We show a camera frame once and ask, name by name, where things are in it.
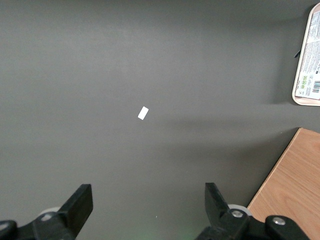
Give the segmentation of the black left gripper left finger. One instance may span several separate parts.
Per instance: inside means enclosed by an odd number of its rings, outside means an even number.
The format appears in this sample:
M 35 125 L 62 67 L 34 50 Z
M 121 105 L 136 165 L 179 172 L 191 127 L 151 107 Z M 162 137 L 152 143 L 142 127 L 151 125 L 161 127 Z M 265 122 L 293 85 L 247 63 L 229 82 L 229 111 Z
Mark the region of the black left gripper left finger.
M 39 215 L 24 226 L 0 222 L 2 240 L 75 240 L 93 211 L 91 184 L 81 184 L 57 210 Z

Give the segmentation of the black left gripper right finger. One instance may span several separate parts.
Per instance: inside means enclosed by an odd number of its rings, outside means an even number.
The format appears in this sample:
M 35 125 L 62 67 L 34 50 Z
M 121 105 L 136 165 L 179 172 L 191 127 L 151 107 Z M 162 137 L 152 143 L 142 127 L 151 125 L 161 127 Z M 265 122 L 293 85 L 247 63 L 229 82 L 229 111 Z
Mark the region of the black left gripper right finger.
M 197 240 L 308 240 L 307 234 L 292 219 L 269 215 L 265 222 L 242 209 L 230 208 L 215 183 L 206 183 L 205 211 L 210 222 Z

